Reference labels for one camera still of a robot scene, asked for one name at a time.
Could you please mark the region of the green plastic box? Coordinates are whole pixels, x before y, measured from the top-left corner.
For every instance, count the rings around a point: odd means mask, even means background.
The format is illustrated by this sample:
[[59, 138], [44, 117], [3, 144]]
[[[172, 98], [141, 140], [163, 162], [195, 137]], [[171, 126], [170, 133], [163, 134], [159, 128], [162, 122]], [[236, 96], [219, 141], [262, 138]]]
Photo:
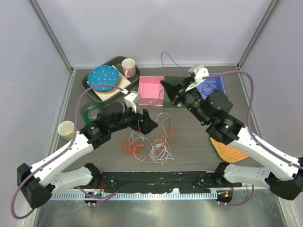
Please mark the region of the green plastic box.
[[[167, 76], [164, 78], [170, 83], [180, 82], [184, 79], [184, 77], [178, 77], [178, 76]], [[167, 108], [186, 108], [182, 103], [177, 103], [177, 105], [172, 105], [170, 103], [169, 96], [167, 95], [167, 92], [164, 90], [164, 100], [163, 100], [163, 106]]]

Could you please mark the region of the pink plastic box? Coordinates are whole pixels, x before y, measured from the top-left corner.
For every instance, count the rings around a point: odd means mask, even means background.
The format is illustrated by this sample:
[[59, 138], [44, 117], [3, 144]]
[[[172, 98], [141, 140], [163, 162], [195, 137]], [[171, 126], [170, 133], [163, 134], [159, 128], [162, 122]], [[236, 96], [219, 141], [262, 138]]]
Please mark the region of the pink plastic box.
[[163, 106], [164, 88], [160, 83], [162, 76], [140, 76], [138, 93], [141, 95], [139, 105]]

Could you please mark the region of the blue plastic box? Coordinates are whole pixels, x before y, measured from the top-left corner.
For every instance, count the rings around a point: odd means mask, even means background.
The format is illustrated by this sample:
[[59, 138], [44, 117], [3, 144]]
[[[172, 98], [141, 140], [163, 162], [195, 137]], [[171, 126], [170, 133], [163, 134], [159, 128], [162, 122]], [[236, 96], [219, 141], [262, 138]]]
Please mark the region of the blue plastic box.
[[215, 90], [220, 90], [226, 94], [222, 77], [206, 79], [196, 88], [203, 99], [206, 99]]

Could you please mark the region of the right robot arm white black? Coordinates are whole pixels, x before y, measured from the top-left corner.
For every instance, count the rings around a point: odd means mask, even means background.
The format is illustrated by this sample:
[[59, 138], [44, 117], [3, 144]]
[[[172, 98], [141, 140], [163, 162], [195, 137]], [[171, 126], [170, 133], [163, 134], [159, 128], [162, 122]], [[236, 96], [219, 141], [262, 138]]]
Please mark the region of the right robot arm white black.
[[183, 104], [201, 123], [213, 140], [236, 148], [262, 164], [261, 168], [242, 167], [221, 162], [215, 170], [214, 182], [220, 187], [228, 183], [248, 183], [266, 187], [276, 196], [294, 200], [303, 190], [302, 158], [289, 156], [249, 131], [248, 125], [229, 114], [232, 103], [224, 92], [213, 91], [202, 98], [192, 77], [179, 82], [161, 80], [171, 103]]

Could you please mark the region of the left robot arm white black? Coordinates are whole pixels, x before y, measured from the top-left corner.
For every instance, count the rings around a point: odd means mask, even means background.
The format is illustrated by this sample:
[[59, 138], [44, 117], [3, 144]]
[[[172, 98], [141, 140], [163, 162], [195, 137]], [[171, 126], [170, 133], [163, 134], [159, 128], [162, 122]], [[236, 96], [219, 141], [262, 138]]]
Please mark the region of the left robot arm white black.
[[92, 163], [66, 173], [63, 170], [109, 141], [114, 132], [131, 128], [145, 135], [157, 127], [146, 109], [136, 113], [126, 105], [110, 104], [52, 155], [31, 166], [20, 165], [17, 168], [17, 185], [32, 209], [47, 203], [53, 194], [76, 186], [87, 185], [95, 189], [102, 181], [102, 174]]

